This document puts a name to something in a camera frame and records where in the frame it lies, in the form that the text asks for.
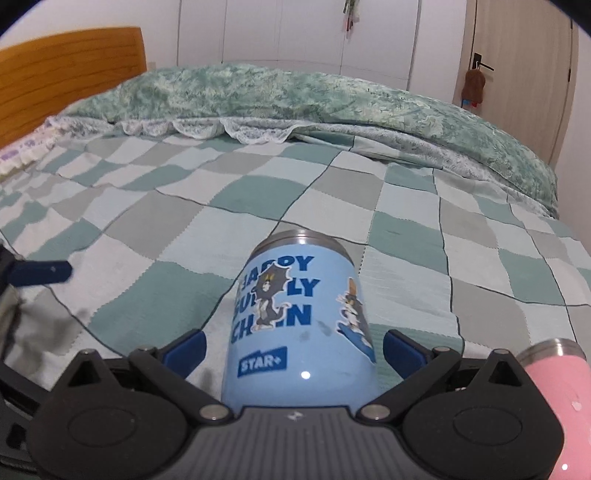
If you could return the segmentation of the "blue cartoon cup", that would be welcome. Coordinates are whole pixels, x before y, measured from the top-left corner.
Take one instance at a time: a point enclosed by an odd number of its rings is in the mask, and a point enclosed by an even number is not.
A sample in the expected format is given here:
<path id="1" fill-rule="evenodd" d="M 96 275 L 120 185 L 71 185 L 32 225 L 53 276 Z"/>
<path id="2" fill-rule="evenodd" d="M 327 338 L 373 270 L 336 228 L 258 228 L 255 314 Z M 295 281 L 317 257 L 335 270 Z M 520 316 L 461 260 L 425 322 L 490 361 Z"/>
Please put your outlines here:
<path id="1" fill-rule="evenodd" d="M 245 407 L 360 409 L 379 395 L 356 267 L 331 237 L 279 232 L 252 251 L 235 298 L 221 400 Z"/>

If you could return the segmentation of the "pink cup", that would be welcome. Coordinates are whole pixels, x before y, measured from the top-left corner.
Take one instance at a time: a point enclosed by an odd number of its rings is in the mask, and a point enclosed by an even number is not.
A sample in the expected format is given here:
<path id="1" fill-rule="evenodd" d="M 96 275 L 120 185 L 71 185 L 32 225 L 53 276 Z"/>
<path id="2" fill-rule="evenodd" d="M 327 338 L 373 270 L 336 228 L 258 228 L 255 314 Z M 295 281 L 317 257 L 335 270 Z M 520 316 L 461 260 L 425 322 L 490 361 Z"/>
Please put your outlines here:
<path id="1" fill-rule="evenodd" d="M 591 467 L 591 374 L 584 351 L 570 339 L 537 343 L 517 356 L 557 416 L 563 450 L 552 479 L 589 480 Z"/>

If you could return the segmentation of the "floral lace pillow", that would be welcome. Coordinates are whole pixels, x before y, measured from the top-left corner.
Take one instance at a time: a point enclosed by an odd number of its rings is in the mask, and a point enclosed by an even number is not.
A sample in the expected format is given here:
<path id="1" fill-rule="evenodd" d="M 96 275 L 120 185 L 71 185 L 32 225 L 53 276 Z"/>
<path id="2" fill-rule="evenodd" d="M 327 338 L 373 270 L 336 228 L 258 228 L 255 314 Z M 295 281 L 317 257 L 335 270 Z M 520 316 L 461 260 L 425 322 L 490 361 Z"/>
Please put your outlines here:
<path id="1" fill-rule="evenodd" d="M 0 175 L 5 180 L 46 155 L 63 136 L 59 127 L 46 121 L 33 132 L 1 148 Z"/>

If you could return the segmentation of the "checkered green bedspread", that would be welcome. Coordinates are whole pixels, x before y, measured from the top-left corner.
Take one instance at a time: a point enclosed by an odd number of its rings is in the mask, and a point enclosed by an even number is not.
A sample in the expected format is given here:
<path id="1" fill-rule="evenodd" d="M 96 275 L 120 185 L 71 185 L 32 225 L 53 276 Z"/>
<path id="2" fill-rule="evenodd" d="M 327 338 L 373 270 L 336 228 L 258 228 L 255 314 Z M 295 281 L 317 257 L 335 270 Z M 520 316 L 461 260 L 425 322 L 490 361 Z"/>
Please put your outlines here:
<path id="1" fill-rule="evenodd" d="M 397 328 L 474 357 L 590 345 L 589 254 L 493 182 L 327 145 L 103 136 L 60 141 L 1 187 L 3 243 L 73 268 L 22 290 L 2 357 L 48 388 L 81 349 L 114 356 L 202 328 L 195 378 L 217 391 L 240 270 L 297 227 L 346 248 L 375 339 Z"/>

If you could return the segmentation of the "wooden headboard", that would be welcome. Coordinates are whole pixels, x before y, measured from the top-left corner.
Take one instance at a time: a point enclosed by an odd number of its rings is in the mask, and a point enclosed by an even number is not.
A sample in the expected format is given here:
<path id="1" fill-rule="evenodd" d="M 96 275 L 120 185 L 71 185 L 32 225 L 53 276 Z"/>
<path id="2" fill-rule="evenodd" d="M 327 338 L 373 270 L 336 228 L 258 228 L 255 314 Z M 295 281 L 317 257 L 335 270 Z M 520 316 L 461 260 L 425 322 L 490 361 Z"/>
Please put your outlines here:
<path id="1" fill-rule="evenodd" d="M 68 105 L 147 71 L 138 27 L 70 31 L 1 50 L 1 146 Z"/>

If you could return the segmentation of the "green floral quilt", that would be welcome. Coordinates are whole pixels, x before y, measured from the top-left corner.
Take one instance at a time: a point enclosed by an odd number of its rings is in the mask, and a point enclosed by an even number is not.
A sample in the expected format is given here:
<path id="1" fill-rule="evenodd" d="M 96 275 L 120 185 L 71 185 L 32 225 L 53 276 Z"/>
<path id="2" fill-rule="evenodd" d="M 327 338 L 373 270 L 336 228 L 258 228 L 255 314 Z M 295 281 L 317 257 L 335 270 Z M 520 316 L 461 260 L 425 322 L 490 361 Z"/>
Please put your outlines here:
<path id="1" fill-rule="evenodd" d="M 245 64 L 153 70 L 55 117 L 82 135 L 120 132 L 245 145 L 301 139 L 490 181 L 535 212 L 558 213 L 554 171 L 528 147 L 455 105 L 370 81 Z"/>

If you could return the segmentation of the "beige wooden door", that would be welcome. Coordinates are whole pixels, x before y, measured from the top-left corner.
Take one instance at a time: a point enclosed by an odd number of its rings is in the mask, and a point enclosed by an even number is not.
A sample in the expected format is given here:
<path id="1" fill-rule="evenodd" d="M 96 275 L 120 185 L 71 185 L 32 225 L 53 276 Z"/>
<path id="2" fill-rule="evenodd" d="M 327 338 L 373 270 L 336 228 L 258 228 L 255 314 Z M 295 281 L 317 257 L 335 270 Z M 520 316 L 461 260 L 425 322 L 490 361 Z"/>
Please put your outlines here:
<path id="1" fill-rule="evenodd" d="M 473 53 L 485 68 L 483 102 L 463 107 L 506 131 L 550 166 L 570 119 L 579 34 L 550 1 L 469 1 L 453 102 L 461 107 Z"/>

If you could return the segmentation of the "white wardrobe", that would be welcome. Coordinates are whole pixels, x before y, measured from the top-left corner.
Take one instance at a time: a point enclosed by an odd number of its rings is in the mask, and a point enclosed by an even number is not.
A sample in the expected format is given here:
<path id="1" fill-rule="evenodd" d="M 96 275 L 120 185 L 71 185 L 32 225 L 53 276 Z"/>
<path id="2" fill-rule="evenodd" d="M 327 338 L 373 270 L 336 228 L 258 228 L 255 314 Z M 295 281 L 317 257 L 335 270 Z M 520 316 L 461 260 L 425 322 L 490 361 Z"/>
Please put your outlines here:
<path id="1" fill-rule="evenodd" d="M 446 102 L 460 70 L 465 1 L 183 1 L 180 66 L 249 63 L 366 79 Z"/>

